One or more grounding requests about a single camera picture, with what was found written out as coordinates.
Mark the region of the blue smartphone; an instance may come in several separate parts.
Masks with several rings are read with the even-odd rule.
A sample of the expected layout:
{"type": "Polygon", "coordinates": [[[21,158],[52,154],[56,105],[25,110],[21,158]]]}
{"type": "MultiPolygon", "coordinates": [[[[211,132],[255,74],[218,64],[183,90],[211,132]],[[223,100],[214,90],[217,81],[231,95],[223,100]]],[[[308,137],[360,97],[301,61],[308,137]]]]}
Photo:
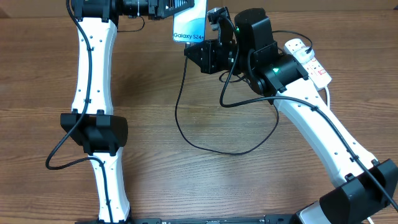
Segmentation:
{"type": "Polygon", "coordinates": [[[174,15],[173,41],[200,43],[205,39],[207,0],[194,0],[194,6],[174,15]]]}

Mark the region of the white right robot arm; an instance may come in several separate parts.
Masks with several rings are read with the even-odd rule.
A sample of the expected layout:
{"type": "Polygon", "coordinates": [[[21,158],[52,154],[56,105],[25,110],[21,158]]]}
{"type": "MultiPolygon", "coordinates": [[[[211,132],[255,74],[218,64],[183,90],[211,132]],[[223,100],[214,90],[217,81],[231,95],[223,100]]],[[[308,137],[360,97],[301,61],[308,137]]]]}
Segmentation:
{"type": "Polygon", "coordinates": [[[311,46],[297,36],[279,48],[262,8],[230,18],[226,7],[208,20],[218,37],[187,47],[186,58],[203,73],[242,74],[258,101],[268,101],[291,120],[324,165],[334,189],[284,218],[286,223],[361,223],[388,206],[397,187],[397,166],[378,161],[340,123],[319,95],[330,76],[311,46]]]}

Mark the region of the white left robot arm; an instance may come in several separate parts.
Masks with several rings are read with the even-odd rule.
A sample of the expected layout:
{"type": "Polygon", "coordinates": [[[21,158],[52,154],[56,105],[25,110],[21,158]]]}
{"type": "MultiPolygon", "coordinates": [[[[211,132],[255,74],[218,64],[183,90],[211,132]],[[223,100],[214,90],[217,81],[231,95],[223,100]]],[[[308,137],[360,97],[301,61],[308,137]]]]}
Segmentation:
{"type": "Polygon", "coordinates": [[[120,16],[174,17],[174,31],[206,16],[206,1],[67,1],[80,39],[78,80],[70,113],[60,116],[62,128],[87,155],[99,198],[95,223],[132,223],[122,154],[128,124],[114,115],[111,97],[113,47],[120,16]]]}

